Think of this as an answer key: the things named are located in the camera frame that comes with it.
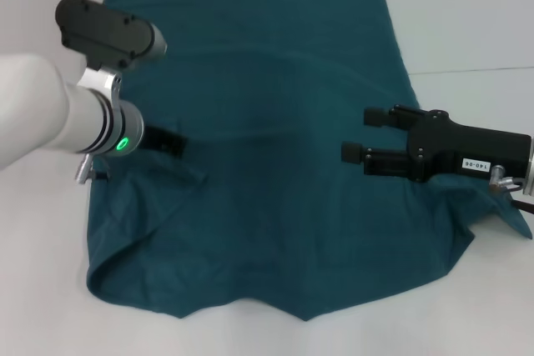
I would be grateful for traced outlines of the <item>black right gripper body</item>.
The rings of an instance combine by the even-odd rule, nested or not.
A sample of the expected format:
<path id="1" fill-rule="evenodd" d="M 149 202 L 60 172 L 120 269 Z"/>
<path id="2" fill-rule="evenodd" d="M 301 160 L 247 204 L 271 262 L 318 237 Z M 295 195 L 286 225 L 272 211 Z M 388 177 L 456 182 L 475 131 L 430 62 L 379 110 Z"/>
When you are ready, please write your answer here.
<path id="1" fill-rule="evenodd" d="M 409 179 L 426 182 L 437 174 L 488 179 L 500 166 L 504 175 L 525 178 L 532 138 L 526 134 L 453 122 L 444 111 L 423 113 L 408 131 Z"/>

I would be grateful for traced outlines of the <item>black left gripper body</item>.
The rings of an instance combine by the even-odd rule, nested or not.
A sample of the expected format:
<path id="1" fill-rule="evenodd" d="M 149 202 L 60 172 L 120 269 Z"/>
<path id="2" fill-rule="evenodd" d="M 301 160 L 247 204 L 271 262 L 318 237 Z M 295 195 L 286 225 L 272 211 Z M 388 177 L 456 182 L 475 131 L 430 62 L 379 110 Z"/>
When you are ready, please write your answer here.
<path id="1" fill-rule="evenodd" d="M 167 153 L 174 158 L 181 158 L 188 139 L 169 130 L 145 126 L 139 149 Z"/>

